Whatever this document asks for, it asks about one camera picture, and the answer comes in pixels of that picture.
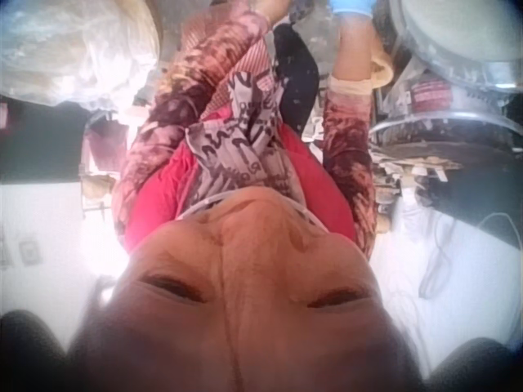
eye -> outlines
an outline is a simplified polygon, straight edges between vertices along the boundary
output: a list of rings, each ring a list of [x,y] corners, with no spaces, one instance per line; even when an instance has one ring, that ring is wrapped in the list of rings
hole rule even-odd
[[[198,289],[180,282],[179,280],[166,276],[145,276],[141,281],[161,290],[165,290],[166,292],[170,292],[180,298],[201,304],[205,303],[205,300],[202,298],[202,294]]]
[[[307,307],[317,309],[326,308],[328,306],[338,306],[365,297],[367,296],[364,293],[355,292],[353,290],[334,290],[321,296],[316,301],[311,302]]]

black object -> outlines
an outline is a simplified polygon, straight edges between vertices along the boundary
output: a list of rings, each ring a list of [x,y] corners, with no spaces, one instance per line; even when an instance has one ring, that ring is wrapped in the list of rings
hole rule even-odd
[[[284,123],[298,135],[303,133],[318,95],[320,72],[312,54],[290,24],[274,29],[276,73],[287,80],[279,105]]]

white cord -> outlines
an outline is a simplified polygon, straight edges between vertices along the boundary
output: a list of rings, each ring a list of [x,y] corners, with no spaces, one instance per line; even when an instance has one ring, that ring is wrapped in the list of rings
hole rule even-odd
[[[512,220],[512,218],[504,213],[504,212],[494,212],[492,214],[489,214],[488,216],[486,216],[480,223],[479,225],[476,226],[477,229],[481,229],[485,224],[486,222],[488,222],[490,219],[494,218],[494,217],[504,217],[506,218],[509,223],[511,224],[511,227],[514,229],[514,233],[516,234],[516,237],[517,237],[517,242],[519,243],[519,246],[520,246],[520,254],[521,254],[521,285],[520,285],[520,293],[521,293],[521,303],[520,303],[520,312],[523,314],[523,308],[521,308],[523,306],[523,242],[521,241],[521,235],[520,235],[520,232],[519,230],[517,229],[516,227],[516,224],[514,223],[514,221]],[[436,236],[436,231],[437,231],[437,226],[440,222],[440,218],[441,216],[439,216],[438,220],[436,221],[436,227],[435,227],[435,242],[436,242],[436,246],[438,247],[439,251],[443,254],[443,257],[450,263],[450,259],[447,257],[447,255],[444,253],[443,249],[441,248],[439,242],[438,242],[438,239],[437,239],[437,236]],[[415,317],[416,317],[416,323],[414,325],[411,325],[411,327],[414,329],[416,335],[417,335],[417,338],[418,338],[418,342],[420,343],[421,345],[421,349],[418,349],[418,356],[419,355],[422,355],[422,360],[424,360],[425,364],[427,365],[427,368],[428,368],[428,371],[431,372],[432,370],[432,367],[431,367],[431,360],[430,360],[430,356],[428,354],[428,348],[427,348],[427,344],[426,342],[424,341],[423,339],[423,336],[422,336],[422,333],[421,333],[421,330],[419,328],[419,321],[420,321],[420,317],[419,317],[419,312],[418,312],[418,307],[417,307],[417,304],[416,302],[414,301],[413,297],[408,293],[408,292],[404,292],[404,291],[390,291],[390,295],[391,297],[388,299],[387,301],[387,304],[390,306],[390,302],[392,302],[395,298],[404,298],[406,299],[407,301],[409,301],[413,308],[414,308],[414,312],[415,312]],[[523,317],[521,317],[521,330],[523,331]]]
[[[521,263],[521,271],[520,271],[520,321],[521,321],[521,331],[523,331],[523,241],[521,241],[521,234],[519,230],[516,227],[516,224],[514,223],[514,220],[506,214],[505,212],[493,212],[492,214],[487,215],[483,220],[480,222],[480,224],[477,226],[478,229],[481,229],[486,222],[488,222],[490,219],[499,216],[502,218],[506,218],[508,220],[508,223],[512,226],[514,229],[514,234],[516,235],[517,242],[520,246],[520,263]]]

cuff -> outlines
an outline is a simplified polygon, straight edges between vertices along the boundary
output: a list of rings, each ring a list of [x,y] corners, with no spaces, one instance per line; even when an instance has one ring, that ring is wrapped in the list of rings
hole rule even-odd
[[[350,80],[339,80],[331,76],[329,78],[330,90],[343,95],[370,96],[373,92],[371,79],[353,82]]]

red shirt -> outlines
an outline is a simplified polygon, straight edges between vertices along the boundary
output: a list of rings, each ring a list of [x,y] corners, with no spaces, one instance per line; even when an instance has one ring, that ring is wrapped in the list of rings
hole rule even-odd
[[[209,118],[225,117],[228,111],[223,108]],[[283,125],[279,134],[300,179],[306,207],[330,232],[354,241],[351,207],[333,179],[290,127]],[[183,212],[183,193],[187,191],[197,165],[189,147],[182,142],[168,164],[146,181],[136,198],[125,232],[124,246],[128,252],[160,225],[173,221]]]

